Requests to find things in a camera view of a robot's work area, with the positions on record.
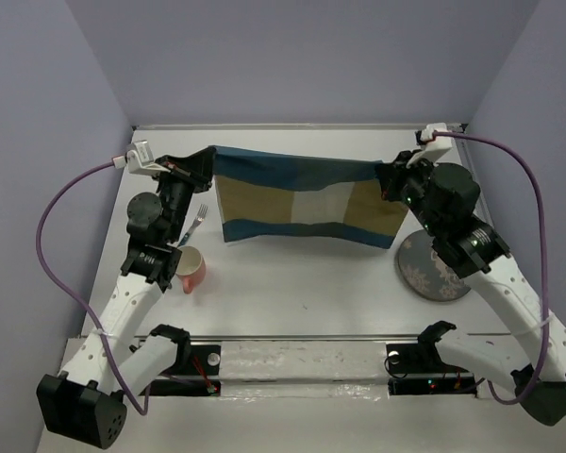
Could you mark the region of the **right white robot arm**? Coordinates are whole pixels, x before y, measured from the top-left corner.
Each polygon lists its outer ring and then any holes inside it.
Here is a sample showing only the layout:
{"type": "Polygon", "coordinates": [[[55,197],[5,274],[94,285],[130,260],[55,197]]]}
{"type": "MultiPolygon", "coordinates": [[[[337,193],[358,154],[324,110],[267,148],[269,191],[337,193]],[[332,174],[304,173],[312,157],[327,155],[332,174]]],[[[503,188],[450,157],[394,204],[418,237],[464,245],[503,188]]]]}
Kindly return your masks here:
{"type": "Polygon", "coordinates": [[[512,352],[439,321],[419,335],[417,362],[427,370],[443,364],[468,370],[512,392],[539,423],[556,425],[566,416],[566,327],[543,308],[500,235],[474,214],[480,187],[471,173],[413,156],[403,151],[376,165],[383,199],[408,207],[438,257],[484,299],[521,348],[512,352]]]}

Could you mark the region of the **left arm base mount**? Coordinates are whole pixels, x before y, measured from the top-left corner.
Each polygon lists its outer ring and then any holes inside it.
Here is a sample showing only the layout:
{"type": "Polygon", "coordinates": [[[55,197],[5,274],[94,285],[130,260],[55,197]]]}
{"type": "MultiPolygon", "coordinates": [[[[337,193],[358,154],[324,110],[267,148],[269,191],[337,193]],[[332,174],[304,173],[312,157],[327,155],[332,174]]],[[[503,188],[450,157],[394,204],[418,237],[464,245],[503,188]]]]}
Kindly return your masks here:
{"type": "Polygon", "coordinates": [[[190,357],[177,361],[154,379],[151,396],[212,397],[221,393],[220,344],[193,344],[190,357]]]}

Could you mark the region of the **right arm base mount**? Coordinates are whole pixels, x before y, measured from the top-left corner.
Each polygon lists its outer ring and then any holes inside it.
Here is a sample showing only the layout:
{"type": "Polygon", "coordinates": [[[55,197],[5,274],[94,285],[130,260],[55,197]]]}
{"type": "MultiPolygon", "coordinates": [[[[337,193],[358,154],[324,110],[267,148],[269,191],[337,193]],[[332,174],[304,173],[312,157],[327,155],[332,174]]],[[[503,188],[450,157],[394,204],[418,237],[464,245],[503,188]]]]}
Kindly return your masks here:
{"type": "Polygon", "coordinates": [[[387,344],[383,364],[391,396],[477,395],[478,380],[471,372],[441,362],[422,344],[387,344]]]}

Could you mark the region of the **blue tan checked placemat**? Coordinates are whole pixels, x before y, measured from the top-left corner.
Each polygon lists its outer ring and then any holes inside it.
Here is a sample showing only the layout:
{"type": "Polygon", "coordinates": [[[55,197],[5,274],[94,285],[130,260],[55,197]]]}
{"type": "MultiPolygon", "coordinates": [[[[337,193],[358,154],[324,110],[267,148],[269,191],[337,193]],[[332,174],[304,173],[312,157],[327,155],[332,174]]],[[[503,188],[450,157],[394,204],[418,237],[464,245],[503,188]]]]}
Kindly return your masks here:
{"type": "Polygon", "coordinates": [[[408,210],[383,200],[375,167],[219,146],[213,174],[224,240],[325,237],[388,249],[408,210]]]}

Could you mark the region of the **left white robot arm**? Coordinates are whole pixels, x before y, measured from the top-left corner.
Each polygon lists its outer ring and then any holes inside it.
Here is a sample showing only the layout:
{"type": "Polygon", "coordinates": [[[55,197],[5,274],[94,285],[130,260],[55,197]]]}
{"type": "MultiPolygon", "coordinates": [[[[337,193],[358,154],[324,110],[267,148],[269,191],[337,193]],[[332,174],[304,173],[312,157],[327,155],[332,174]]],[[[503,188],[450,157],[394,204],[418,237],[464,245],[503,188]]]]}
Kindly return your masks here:
{"type": "Polygon", "coordinates": [[[45,428],[57,435],[110,448],[127,413],[148,413],[151,383],[163,372],[178,373],[190,361],[188,331],[154,327],[136,350],[130,348],[148,312],[170,288],[182,257],[180,238],[191,199],[211,188],[216,149],[185,158],[153,157],[146,141],[128,146],[111,167],[149,176],[155,192],[139,193],[126,207],[126,256],[101,313],[77,294],[71,297],[92,319],[94,329],[55,376],[42,377],[36,390],[45,428]]]}

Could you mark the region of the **grey reindeer plate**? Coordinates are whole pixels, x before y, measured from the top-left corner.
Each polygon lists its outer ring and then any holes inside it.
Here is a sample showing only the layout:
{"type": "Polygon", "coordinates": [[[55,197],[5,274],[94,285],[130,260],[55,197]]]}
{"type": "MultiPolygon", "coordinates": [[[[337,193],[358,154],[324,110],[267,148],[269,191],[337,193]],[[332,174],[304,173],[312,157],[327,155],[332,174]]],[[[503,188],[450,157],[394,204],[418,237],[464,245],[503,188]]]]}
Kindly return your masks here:
{"type": "Polygon", "coordinates": [[[395,264],[400,277],[421,298],[450,303],[470,292],[457,274],[432,248],[433,239],[424,231],[409,234],[399,245],[395,264]]]}

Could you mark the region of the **pink mug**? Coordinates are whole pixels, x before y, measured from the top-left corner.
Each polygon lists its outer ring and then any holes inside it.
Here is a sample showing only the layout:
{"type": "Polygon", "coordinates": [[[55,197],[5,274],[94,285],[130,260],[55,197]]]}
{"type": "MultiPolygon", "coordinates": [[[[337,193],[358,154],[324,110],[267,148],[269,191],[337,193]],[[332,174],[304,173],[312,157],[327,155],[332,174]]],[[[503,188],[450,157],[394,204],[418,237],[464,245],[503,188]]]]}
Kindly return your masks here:
{"type": "Polygon", "coordinates": [[[206,277],[207,266],[202,253],[193,246],[178,248],[181,256],[175,271],[184,294],[191,294],[206,277]]]}

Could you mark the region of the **green handled fork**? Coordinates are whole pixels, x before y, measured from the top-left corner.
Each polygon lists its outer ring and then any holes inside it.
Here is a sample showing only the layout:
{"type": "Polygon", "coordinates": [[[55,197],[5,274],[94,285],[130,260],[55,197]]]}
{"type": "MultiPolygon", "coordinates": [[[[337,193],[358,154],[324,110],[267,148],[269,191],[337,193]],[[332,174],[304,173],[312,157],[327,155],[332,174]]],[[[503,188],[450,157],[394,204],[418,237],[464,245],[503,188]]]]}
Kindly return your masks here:
{"type": "Polygon", "coordinates": [[[200,227],[206,219],[208,213],[208,206],[206,204],[201,204],[199,210],[197,211],[191,226],[187,229],[187,231],[180,237],[179,242],[177,243],[178,246],[185,245],[195,230],[200,227]]]}

